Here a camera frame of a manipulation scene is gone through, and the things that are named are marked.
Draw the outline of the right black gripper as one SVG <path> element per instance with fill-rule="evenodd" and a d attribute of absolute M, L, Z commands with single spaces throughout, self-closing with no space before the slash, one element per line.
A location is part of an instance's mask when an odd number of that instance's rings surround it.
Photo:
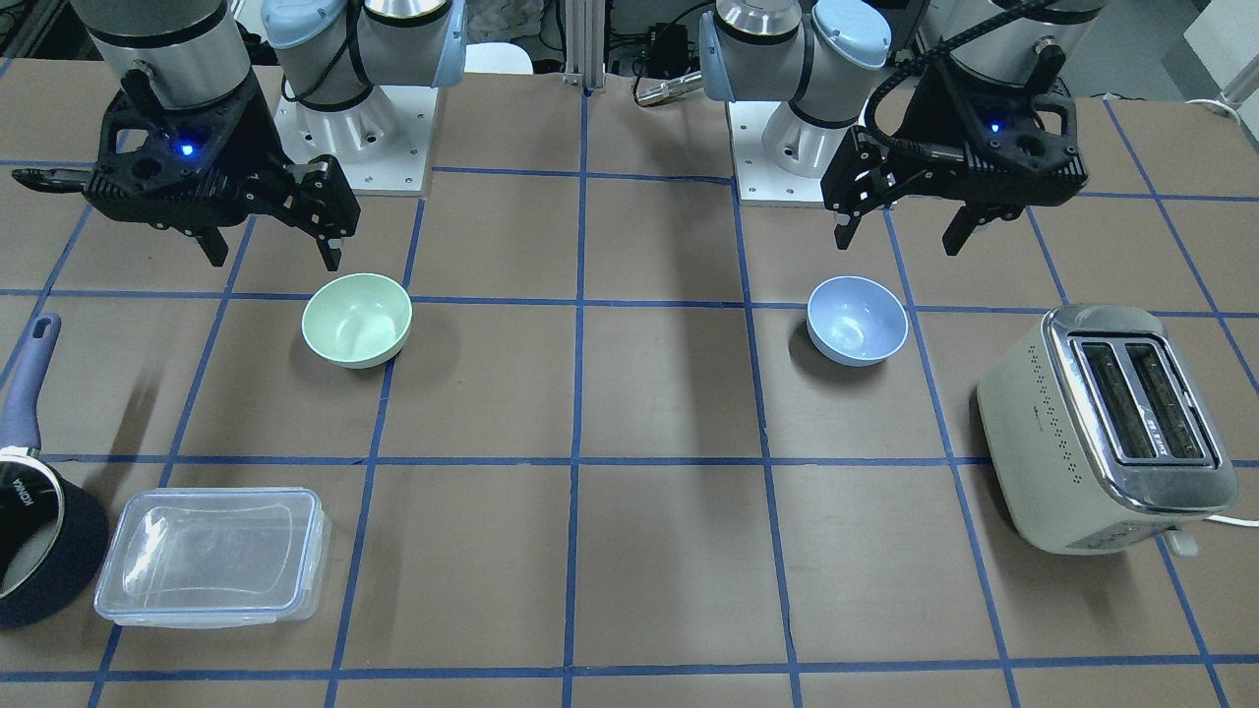
<path fill-rule="evenodd" d="M 94 165 L 18 168 L 13 178 L 42 193 L 81 194 L 113 220 L 178 231 L 212 267 L 227 261 L 224 228 L 269 215 L 319 241 L 325 268 L 337 272 L 361 213 L 337 157 L 287 156 L 253 72 L 206 106 L 171 110 L 149 71 L 127 69 L 99 123 Z"/>

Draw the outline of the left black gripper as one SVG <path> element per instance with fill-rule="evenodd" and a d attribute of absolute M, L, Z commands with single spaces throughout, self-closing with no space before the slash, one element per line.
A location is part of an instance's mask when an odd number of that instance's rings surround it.
<path fill-rule="evenodd" d="M 895 86 L 886 78 L 872 89 L 823 170 L 823 207 L 836 210 L 840 251 L 854 244 L 869 210 L 935 197 L 963 203 L 940 234 L 944 254 L 954 257 L 993 210 L 1060 207 L 1089 181 L 1075 100 L 1058 78 L 1005 87 L 966 69 L 927 69 L 890 130 L 878 118 Z"/>

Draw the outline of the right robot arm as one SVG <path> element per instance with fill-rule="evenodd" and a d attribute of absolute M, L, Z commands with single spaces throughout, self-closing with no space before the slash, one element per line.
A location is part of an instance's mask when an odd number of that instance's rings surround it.
<path fill-rule="evenodd" d="M 361 209 L 342 159 L 387 147 L 387 86 L 452 87 L 466 67 L 463 1 L 266 1 L 267 44 L 286 100 L 311 117 L 313 157 L 279 144 L 225 1 L 77 1 L 120 89 L 89 169 L 13 171 L 28 189 L 81 194 L 112 220 L 172 229 L 224 265 L 223 228 L 271 215 L 311 236 L 327 270 Z"/>

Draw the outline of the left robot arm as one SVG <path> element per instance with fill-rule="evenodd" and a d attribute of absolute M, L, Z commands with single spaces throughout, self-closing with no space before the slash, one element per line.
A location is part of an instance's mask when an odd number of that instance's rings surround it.
<path fill-rule="evenodd" d="M 957 202 L 940 243 L 1060 207 L 1087 185 L 1074 100 L 1058 76 L 1102 1 L 962 1 L 922 55 L 888 66 L 893 31 L 864 1 L 718 1 L 697 21 L 711 100 L 769 100 L 791 127 L 833 134 L 815 170 L 838 248 L 903 197 Z"/>

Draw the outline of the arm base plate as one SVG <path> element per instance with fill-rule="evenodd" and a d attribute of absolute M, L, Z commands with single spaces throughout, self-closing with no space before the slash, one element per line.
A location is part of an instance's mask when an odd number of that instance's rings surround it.
<path fill-rule="evenodd" d="M 361 103 L 320 112 L 279 100 L 274 127 L 290 157 L 332 155 L 358 197 L 423 197 L 439 89 L 374 87 Z"/>
<path fill-rule="evenodd" d="M 742 202 L 752 207 L 823 207 L 821 178 L 846 134 L 865 122 L 821 127 L 786 100 L 739 100 L 726 105 L 730 147 Z"/>

